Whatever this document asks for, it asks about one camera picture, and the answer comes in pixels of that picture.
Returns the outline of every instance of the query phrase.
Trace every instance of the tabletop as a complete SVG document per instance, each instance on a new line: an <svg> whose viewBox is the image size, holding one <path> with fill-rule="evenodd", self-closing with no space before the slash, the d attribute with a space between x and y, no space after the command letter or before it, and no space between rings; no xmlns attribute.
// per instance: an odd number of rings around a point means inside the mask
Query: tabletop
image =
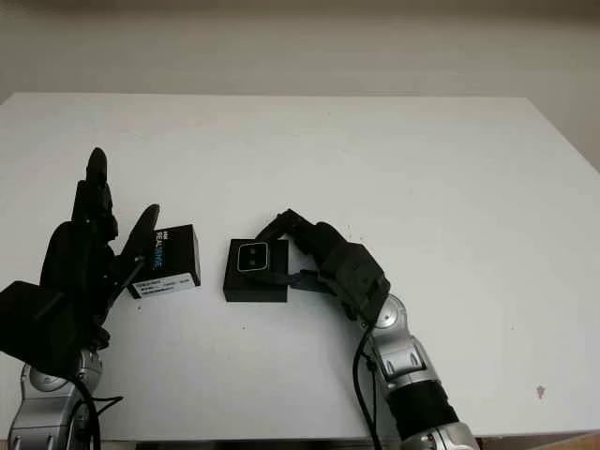
<svg viewBox="0 0 600 450"><path fill-rule="evenodd" d="M0 106L0 286L38 281L95 146L113 247L159 203L159 228L194 225L202 269L199 288L112 308L97 394L126 399L104 439L368 435L360 330L335 299L225 302L229 240L289 207L367 246L473 433L600 428L600 177L528 100L16 94ZM21 367L0 355L0 438Z"/></svg>

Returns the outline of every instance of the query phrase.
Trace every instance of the robotic arm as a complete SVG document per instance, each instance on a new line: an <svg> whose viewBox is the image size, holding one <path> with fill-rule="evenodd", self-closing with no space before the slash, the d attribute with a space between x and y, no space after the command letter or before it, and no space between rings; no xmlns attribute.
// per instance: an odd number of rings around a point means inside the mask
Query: robotic arm
<svg viewBox="0 0 600 450"><path fill-rule="evenodd" d="M106 156L96 148L77 185L71 220L52 235L39 286L15 281L0 292L0 351L25 363L10 450L83 450L91 436L99 450L90 393L102 374L98 350L109 345L102 324L151 257L158 218L158 205L149 206L122 253L114 255L108 243L117 223L106 178Z"/></svg>
<svg viewBox="0 0 600 450"><path fill-rule="evenodd" d="M390 283L367 249L346 241L331 225L311 224L292 210L277 216L256 240L269 242L288 234L311 254L317 272L301 271L287 279L261 276L259 282L280 281L303 290L333 293L350 319L360 318L366 332L353 362L357 366L365 347L377 363L379 380L396 419L404 450L478 450L469 428L459 422L438 375L418 339L411 335L406 308L389 293ZM360 389L356 389L369 430L379 446Z"/></svg>

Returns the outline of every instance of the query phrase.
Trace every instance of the white label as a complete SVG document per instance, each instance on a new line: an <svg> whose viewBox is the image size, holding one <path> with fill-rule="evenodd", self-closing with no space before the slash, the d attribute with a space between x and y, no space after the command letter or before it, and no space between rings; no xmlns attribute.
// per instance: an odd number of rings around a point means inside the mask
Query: white label
<svg viewBox="0 0 600 450"><path fill-rule="evenodd" d="M162 293L174 293L175 291L183 291L184 289L193 288L194 279L189 272L179 275L171 275L170 277L149 279L133 283L133 287L138 292L141 298L151 295L160 295Z"/></svg>

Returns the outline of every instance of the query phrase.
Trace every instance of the black box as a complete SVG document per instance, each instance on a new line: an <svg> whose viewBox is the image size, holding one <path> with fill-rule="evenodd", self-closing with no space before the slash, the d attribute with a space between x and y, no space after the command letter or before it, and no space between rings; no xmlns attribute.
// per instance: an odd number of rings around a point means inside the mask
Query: black box
<svg viewBox="0 0 600 450"><path fill-rule="evenodd" d="M154 231L152 260L127 286L135 298L200 286L198 239L191 225Z"/></svg>
<svg viewBox="0 0 600 450"><path fill-rule="evenodd" d="M227 257L223 293L228 302L287 302L288 287L253 280L252 275L288 275L289 243L232 239Z"/></svg>

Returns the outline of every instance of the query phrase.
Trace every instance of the camera sensor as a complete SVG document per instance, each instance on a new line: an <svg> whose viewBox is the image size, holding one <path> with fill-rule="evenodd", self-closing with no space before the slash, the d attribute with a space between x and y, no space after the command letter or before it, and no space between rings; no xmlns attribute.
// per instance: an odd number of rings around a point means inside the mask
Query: camera sensor
<svg viewBox="0 0 600 450"><path fill-rule="evenodd" d="M264 270L269 266L269 246L266 242L242 244L237 249L237 271Z"/></svg>

